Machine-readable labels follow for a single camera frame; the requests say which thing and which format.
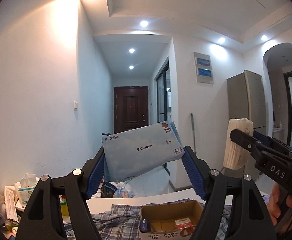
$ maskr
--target open cardboard box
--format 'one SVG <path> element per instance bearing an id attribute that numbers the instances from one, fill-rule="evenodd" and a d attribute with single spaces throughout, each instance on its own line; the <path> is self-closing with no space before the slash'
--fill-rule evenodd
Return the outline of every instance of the open cardboard box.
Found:
<path id="1" fill-rule="evenodd" d="M 155 206 L 142 206 L 142 219 L 147 219 L 152 232 L 140 232 L 140 237 L 142 240 L 166 239 L 171 237 L 174 237 L 175 240 L 190 239 L 202 212 L 203 208 L 196 200 Z M 190 218 L 193 226 L 176 228 L 175 220 L 187 217 Z"/>

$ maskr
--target human hand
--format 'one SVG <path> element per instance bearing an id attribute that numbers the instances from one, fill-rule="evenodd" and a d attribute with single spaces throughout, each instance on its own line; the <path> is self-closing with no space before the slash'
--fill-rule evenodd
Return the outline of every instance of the human hand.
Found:
<path id="1" fill-rule="evenodd" d="M 278 223 L 277 218 L 281 214 L 281 210 L 280 210 L 280 208 L 279 208 L 279 206 L 277 204 L 278 199 L 279 199 L 279 195 L 280 195 L 279 184 L 275 183 L 275 185 L 273 187 L 273 190 L 272 190 L 272 192 L 270 194 L 269 202 L 267 204 L 267 209 L 268 209 L 271 221 L 273 222 L 274 226 L 277 225 L 277 223 Z M 292 208 L 292 195 L 289 195 L 287 197 L 286 205 L 289 208 Z M 287 230 L 287 228 L 289 227 L 289 224 L 290 224 L 291 220 L 292 220 L 292 217 L 285 225 L 283 225 L 282 228 L 279 229 L 278 232 L 279 233 L 284 233 Z"/>

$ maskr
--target white table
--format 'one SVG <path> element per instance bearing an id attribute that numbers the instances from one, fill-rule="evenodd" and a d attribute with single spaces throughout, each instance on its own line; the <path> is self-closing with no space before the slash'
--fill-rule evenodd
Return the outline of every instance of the white table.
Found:
<path id="1" fill-rule="evenodd" d="M 205 203 L 200 196 L 195 194 L 194 189 L 186 189 L 182 191 L 177 191 L 173 193 L 149 196 L 149 197 L 136 197 L 136 198 L 94 198 L 92 197 L 87 201 L 87 205 L 91 214 L 98 214 L 111 210 L 112 204 L 122 204 L 122 205 L 131 205 L 131 206 L 141 206 L 149 203 L 162 204 L 165 202 L 172 202 L 180 199 L 189 198 L 190 200 L 195 199 L 198 202 Z M 232 196 L 226 196 L 225 205 L 231 205 Z M 70 222 L 69 217 L 63 216 L 64 223 Z"/>

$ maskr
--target yellow bottle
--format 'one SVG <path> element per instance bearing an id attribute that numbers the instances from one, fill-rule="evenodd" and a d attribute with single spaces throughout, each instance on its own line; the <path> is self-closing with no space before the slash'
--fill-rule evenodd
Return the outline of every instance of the yellow bottle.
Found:
<path id="1" fill-rule="evenodd" d="M 60 202 L 60 205 L 61 205 L 62 215 L 69 217 L 66 199 L 60 197 L 59 198 L 59 202 Z"/>

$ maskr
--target black plastic bag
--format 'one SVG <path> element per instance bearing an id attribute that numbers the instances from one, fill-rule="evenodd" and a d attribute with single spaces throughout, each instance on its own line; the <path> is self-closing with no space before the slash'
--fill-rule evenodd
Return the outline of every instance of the black plastic bag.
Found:
<path id="1" fill-rule="evenodd" d="M 104 181 L 101 188 L 101 197 L 103 198 L 113 198 L 114 193 L 117 191 L 117 188 L 109 183 L 108 181 Z"/>

